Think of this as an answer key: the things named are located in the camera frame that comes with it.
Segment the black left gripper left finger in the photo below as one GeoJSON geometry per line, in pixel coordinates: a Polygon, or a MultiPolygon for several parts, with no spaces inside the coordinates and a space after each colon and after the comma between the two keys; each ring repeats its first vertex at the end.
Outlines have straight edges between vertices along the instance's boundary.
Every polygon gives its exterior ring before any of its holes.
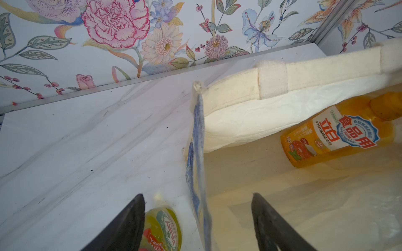
{"type": "Polygon", "coordinates": [[[84,251],[137,251],[145,222],[145,200],[139,193],[84,251]]]}

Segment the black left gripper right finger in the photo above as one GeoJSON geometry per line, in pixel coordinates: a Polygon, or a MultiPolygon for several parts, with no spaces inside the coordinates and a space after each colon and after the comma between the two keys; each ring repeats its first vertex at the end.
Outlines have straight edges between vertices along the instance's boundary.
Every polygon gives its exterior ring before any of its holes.
{"type": "Polygon", "coordinates": [[[253,194],[251,211],[259,250],[315,250],[259,193],[253,194]]]}

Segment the cream canvas shopping bag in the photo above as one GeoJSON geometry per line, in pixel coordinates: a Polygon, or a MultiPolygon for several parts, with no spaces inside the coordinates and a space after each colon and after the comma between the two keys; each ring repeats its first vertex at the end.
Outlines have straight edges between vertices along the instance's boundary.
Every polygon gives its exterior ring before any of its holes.
{"type": "Polygon", "coordinates": [[[205,250],[401,250],[401,39],[192,92],[186,181],[205,250]]]}

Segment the large orange dish soap bottle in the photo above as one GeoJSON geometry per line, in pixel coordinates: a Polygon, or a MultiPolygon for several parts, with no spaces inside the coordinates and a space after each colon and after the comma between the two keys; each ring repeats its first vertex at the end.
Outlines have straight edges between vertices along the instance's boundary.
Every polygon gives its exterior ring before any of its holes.
{"type": "Polygon", "coordinates": [[[286,157],[302,168],[391,144],[402,116],[402,94],[344,100],[287,129],[281,135],[286,157]]]}

